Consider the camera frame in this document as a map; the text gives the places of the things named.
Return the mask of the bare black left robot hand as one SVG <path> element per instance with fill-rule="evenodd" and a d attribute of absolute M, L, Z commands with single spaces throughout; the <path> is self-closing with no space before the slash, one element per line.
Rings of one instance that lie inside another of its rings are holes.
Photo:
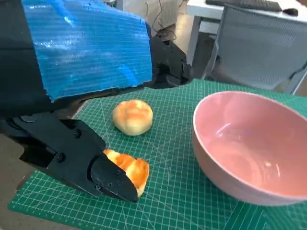
<path fill-rule="evenodd" d="M 144 87 L 190 83 L 191 65 L 172 41 L 151 36 L 140 16 L 97 0 L 0 3 L 0 127 L 20 159 L 65 185 L 136 202 L 105 141 L 57 110 Z"/>

